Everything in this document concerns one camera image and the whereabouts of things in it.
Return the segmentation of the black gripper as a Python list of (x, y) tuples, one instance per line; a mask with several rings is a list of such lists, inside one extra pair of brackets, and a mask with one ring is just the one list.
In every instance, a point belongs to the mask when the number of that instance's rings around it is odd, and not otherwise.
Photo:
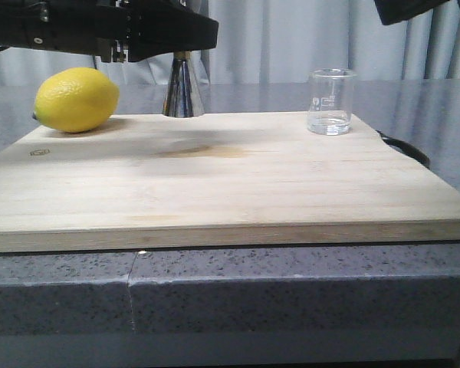
[(177, 1), (0, 1), (0, 47), (138, 62), (213, 49), (219, 23)]
[(383, 25), (408, 21), (443, 5), (447, 0), (375, 0), (376, 10)]

